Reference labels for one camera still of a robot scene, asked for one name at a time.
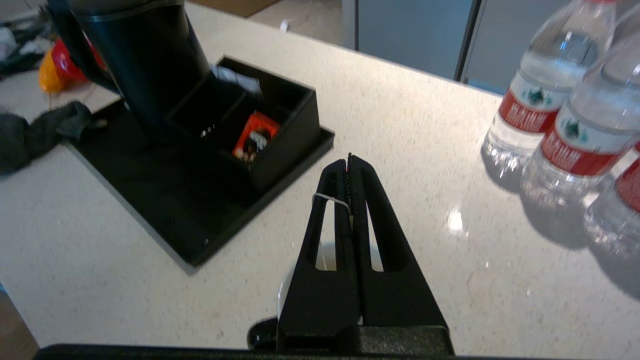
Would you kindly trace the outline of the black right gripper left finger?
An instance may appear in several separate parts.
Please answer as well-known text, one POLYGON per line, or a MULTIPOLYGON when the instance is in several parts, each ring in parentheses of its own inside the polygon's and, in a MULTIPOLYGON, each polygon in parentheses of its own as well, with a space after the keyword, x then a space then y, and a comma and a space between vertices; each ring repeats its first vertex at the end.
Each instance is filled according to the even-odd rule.
POLYGON ((278 320, 280 353, 334 353, 339 349, 339 334, 361 318, 346 169, 344 159, 326 166, 311 197, 301 251, 278 320), (329 202, 334 203, 334 271, 316 267, 329 202))

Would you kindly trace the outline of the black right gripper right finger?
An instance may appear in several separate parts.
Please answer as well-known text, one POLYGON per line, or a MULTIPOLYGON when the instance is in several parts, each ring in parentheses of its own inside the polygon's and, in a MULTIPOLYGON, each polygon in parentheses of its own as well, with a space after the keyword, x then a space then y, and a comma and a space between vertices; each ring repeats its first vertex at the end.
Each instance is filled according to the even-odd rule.
POLYGON ((360 354, 454 354, 450 329, 377 172, 350 154, 349 194, 362 324, 360 354))

